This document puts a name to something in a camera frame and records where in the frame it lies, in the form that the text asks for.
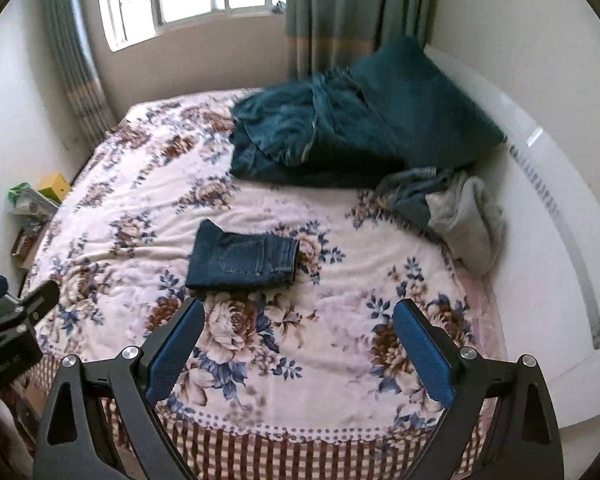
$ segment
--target white headboard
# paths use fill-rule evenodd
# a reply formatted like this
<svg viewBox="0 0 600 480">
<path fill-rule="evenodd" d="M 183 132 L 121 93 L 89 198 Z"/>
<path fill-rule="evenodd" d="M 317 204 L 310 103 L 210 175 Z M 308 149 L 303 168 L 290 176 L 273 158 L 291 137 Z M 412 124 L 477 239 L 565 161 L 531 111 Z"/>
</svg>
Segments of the white headboard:
<svg viewBox="0 0 600 480">
<path fill-rule="evenodd" d="M 455 58 L 426 54 L 508 137 L 475 167 L 507 219 L 491 273 L 507 357 L 538 359 L 560 427 L 591 418 L 600 413 L 600 206 L 520 106 Z"/>
</svg>

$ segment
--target curtain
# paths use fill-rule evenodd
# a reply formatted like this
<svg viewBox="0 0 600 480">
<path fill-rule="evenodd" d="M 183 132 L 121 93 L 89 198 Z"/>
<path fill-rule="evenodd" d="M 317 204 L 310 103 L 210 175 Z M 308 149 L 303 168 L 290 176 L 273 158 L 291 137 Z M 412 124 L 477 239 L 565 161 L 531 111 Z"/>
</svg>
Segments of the curtain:
<svg viewBox="0 0 600 480">
<path fill-rule="evenodd" d="M 116 121 L 91 56 L 80 0 L 43 0 L 43 7 L 66 95 L 88 144 L 95 148 Z"/>
<path fill-rule="evenodd" d="M 429 0 L 286 0 L 289 80 L 348 66 L 402 34 L 424 44 Z"/>
</svg>

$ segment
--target floral blanket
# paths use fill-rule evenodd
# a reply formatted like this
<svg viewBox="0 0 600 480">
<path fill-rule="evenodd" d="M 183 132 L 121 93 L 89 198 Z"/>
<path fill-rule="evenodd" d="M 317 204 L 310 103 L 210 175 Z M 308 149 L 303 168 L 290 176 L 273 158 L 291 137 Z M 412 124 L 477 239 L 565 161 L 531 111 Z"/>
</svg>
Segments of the floral blanket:
<svg viewBox="0 0 600 480">
<path fill-rule="evenodd" d="M 190 294 L 184 278 L 203 219 L 290 236 L 296 284 L 208 294 L 202 337 L 156 411 L 200 478 L 397 478 L 441 407 L 397 341 L 394 304 L 413 298 L 457 345 L 475 345 L 464 292 L 442 248 L 368 190 L 233 179 L 230 107 L 245 94 L 137 105 L 96 149 L 27 280 L 61 286 L 37 326 L 45 358 L 31 377 L 48 391 L 64 355 L 112 358 L 167 322 Z M 481 441 L 477 427 L 461 471 Z"/>
</svg>

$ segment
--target silver bolt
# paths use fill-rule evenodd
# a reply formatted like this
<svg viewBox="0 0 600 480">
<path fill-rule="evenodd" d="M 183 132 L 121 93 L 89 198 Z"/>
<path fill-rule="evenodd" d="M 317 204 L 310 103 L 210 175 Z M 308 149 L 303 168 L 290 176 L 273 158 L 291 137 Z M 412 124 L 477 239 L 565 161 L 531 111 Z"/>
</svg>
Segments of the silver bolt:
<svg viewBox="0 0 600 480">
<path fill-rule="evenodd" d="M 62 359 L 62 366 L 64 366 L 65 368 L 71 368 L 73 365 L 75 365 L 75 362 L 77 360 L 78 358 L 75 355 L 68 355 L 67 357 Z"/>
<path fill-rule="evenodd" d="M 122 357 L 125 359 L 134 359 L 139 352 L 137 346 L 128 346 L 122 351 Z"/>
<path fill-rule="evenodd" d="M 462 359 L 468 359 L 469 361 L 471 361 L 472 359 L 475 359 L 477 356 L 478 356 L 478 352 L 476 352 L 470 346 L 463 346 L 460 349 L 460 357 Z"/>
<path fill-rule="evenodd" d="M 528 366 L 529 368 L 533 368 L 538 364 L 538 361 L 536 361 L 536 358 L 532 355 L 523 355 L 522 364 Z"/>
</svg>

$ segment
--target window frame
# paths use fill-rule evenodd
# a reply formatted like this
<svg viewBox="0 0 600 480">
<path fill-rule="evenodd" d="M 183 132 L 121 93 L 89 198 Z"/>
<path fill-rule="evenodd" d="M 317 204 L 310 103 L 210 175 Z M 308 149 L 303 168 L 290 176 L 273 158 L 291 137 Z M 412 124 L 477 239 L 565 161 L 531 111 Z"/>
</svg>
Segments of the window frame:
<svg viewBox="0 0 600 480">
<path fill-rule="evenodd" d="M 109 22 L 107 24 L 104 23 L 104 29 L 109 48 L 112 52 L 136 43 L 141 43 L 142 41 L 150 40 L 151 38 L 160 36 L 170 30 L 190 27 L 215 20 L 230 20 L 233 18 L 246 18 L 251 16 L 270 16 L 276 9 L 276 2 L 272 2 L 272 0 L 265 0 L 263 6 L 239 7 L 237 9 L 230 8 L 229 0 L 224 0 L 224 9 L 216 9 L 214 8 L 215 0 L 211 0 L 212 9 L 209 12 L 188 16 L 186 18 L 181 18 L 180 20 L 174 20 L 173 22 L 166 22 L 162 16 L 160 0 L 150 0 L 150 4 L 154 33 L 147 38 L 129 40 L 126 37 L 124 19 L 122 10 L 120 9 L 120 0 L 100 0 L 100 13 L 103 22 L 105 20 Z"/>
</svg>

